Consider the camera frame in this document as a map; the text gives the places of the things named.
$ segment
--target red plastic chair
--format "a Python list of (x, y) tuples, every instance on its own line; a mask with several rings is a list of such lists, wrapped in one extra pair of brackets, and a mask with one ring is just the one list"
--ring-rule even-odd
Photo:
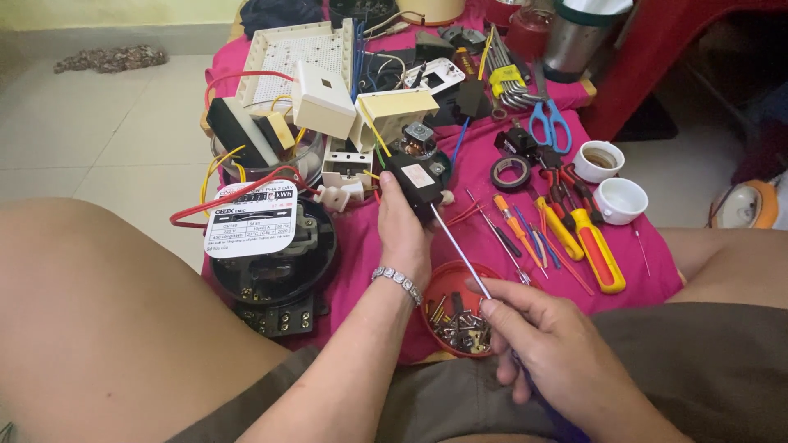
[(788, 0), (640, 0), (630, 33), (580, 119), (592, 140), (612, 140), (684, 48), (734, 11), (788, 11)]

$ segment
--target yellow screwdriver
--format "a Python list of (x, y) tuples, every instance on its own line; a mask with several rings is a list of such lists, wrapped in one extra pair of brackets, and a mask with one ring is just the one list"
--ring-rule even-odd
[(610, 252), (608, 242), (605, 241), (599, 228), (591, 223), (588, 211), (585, 208), (578, 209), (566, 184), (562, 183), (562, 185), (569, 198), (569, 204), (572, 205), (571, 215), (575, 222), (574, 232), (578, 234), (578, 240), (583, 246), (585, 257), (589, 260), (594, 275), (597, 276), (600, 289), (605, 294), (617, 294), (623, 291), (626, 281), (624, 281), (624, 275), (621, 274), (619, 264), (613, 258), (613, 253)]
[(575, 262), (583, 260), (585, 255), (583, 254), (582, 248), (580, 248), (578, 242), (567, 230), (567, 227), (561, 223), (561, 220), (558, 218), (558, 215), (556, 215), (556, 212), (550, 206), (548, 206), (545, 198), (531, 186), (528, 187), (528, 194), (533, 199), (533, 204), (537, 207), (537, 209), (539, 211), (545, 212), (547, 226), (550, 227), (552, 233), (555, 234), (558, 241), (561, 242), (561, 245), (567, 252), (567, 255), (569, 255), (569, 258), (573, 259)]
[(541, 269), (542, 273), (545, 275), (545, 278), (549, 279), (550, 277), (547, 276), (545, 268), (542, 267), (542, 262), (537, 256), (537, 253), (533, 251), (533, 248), (526, 239), (526, 232), (522, 230), (517, 218), (511, 214), (511, 211), (509, 211), (509, 205), (506, 203), (506, 200), (504, 200), (504, 197), (501, 194), (495, 194), (492, 197), (492, 201), (495, 202), (498, 209), (500, 209), (501, 214), (503, 214), (504, 218), (506, 218), (506, 224), (509, 225), (512, 232), (515, 233), (515, 236), (520, 239), (522, 246), (526, 247), (526, 251), (528, 251), (528, 254), (531, 256), (533, 262), (536, 263), (537, 268)]

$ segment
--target scissors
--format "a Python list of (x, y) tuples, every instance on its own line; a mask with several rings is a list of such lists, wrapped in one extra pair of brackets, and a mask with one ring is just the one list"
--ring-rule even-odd
[[(556, 106), (556, 102), (554, 102), (550, 95), (547, 92), (547, 84), (545, 83), (545, 71), (542, 69), (542, 61), (536, 60), (533, 62), (533, 66), (531, 67), (533, 71), (533, 75), (537, 79), (537, 94), (541, 96), (541, 101), (538, 102), (536, 105), (533, 106), (533, 114), (531, 114), (531, 119), (528, 122), (528, 132), (531, 133), (533, 139), (536, 140), (539, 144), (549, 145), (559, 154), (566, 154), (569, 152), (569, 148), (572, 146), (572, 133), (569, 131), (569, 125), (567, 125), (567, 121), (561, 117), (561, 113), (558, 111), (558, 107)], [(547, 107), (549, 109), (550, 116), (545, 115), (544, 111), (544, 104), (547, 103)], [(542, 126), (545, 127), (545, 140), (539, 140), (536, 135), (533, 133), (533, 121), (539, 120), (542, 123)], [(556, 146), (558, 145), (558, 137), (556, 136), (556, 126), (561, 125), (563, 126), (563, 130), (566, 131), (568, 141), (567, 145), (564, 149)]]

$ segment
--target silver bracelet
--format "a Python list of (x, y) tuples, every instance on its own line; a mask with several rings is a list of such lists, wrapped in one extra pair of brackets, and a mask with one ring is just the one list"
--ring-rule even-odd
[(405, 277), (404, 274), (397, 272), (397, 270), (393, 268), (388, 268), (385, 266), (381, 266), (372, 273), (372, 281), (374, 281), (378, 277), (386, 277), (391, 278), (394, 280), (395, 283), (402, 286), (411, 297), (413, 297), (413, 301), (416, 302), (416, 306), (422, 305), (422, 293), (419, 292), (418, 288), (413, 284), (410, 278)]

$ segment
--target shorts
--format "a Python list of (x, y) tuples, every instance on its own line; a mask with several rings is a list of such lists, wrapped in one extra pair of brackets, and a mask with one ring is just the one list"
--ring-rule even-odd
[[(732, 303), (668, 303), (592, 317), (651, 402), (702, 441), (788, 441), (788, 311)], [(232, 442), (314, 361), (294, 352), (252, 387), (168, 443)], [(435, 442), (470, 434), (554, 438), (543, 409), (517, 405), (496, 360), (398, 368), (379, 442)]]

